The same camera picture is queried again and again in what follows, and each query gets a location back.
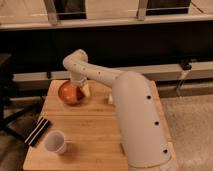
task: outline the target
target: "black chair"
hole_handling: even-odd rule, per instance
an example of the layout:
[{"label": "black chair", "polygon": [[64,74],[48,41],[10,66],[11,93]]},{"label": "black chair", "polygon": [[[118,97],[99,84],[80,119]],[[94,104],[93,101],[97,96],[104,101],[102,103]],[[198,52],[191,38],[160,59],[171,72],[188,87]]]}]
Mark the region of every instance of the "black chair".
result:
[{"label": "black chair", "polygon": [[40,112],[43,105],[42,102],[36,102],[24,107],[24,109],[11,114],[10,116],[4,117],[5,106],[12,103],[9,95],[19,91],[17,84],[12,81],[13,75],[6,69],[6,65],[9,63],[10,58],[10,54],[0,54],[0,131],[5,131],[25,144],[34,146],[46,128],[50,125],[50,122],[47,119],[41,118],[27,137],[24,137],[8,127],[9,123],[29,111],[34,110],[35,112]]}]

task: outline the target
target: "gray floor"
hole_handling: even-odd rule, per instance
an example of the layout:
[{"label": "gray floor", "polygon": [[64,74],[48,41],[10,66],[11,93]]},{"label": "gray floor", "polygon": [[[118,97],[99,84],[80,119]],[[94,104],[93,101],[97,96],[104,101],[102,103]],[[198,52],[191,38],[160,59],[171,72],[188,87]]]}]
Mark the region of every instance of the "gray floor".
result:
[{"label": "gray floor", "polygon": [[212,83],[186,85],[182,97],[175,97],[175,91],[166,93],[161,90],[161,96],[166,96],[161,102],[181,171],[212,171]]}]

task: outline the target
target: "wooden surface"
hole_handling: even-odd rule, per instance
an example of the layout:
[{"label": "wooden surface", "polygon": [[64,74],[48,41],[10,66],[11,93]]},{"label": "wooden surface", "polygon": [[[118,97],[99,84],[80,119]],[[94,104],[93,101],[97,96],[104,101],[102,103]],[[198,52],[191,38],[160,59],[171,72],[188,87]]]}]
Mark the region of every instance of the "wooden surface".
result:
[{"label": "wooden surface", "polygon": [[[24,170],[128,171],[114,106],[107,104],[111,89],[89,81],[91,97],[77,106],[68,106],[58,97],[62,83],[52,81],[41,115],[52,122],[48,131],[59,129],[64,132],[68,151],[62,156],[46,152],[44,135],[35,148],[29,148]],[[175,158],[155,83],[150,84],[170,151]]]}]

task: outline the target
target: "paper cup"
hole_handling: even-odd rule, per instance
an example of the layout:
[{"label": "paper cup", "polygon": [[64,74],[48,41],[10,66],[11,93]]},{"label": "paper cup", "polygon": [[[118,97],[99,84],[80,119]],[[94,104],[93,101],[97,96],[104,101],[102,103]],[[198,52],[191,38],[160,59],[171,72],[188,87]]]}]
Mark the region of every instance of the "paper cup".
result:
[{"label": "paper cup", "polygon": [[44,140],[45,149],[56,154],[63,154],[67,150],[64,134],[61,131],[51,131]]}]

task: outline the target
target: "black dot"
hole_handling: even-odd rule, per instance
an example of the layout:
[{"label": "black dot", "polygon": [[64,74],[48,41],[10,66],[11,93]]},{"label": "black dot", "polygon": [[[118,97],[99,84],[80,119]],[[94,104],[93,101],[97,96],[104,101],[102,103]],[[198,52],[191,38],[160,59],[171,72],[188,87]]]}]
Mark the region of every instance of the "black dot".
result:
[{"label": "black dot", "polygon": [[155,125],[159,125],[159,122],[157,121],[157,122],[155,122]]},{"label": "black dot", "polygon": [[163,150],[163,152],[165,153],[165,154],[167,154],[168,153],[168,150],[166,149],[166,150]]}]

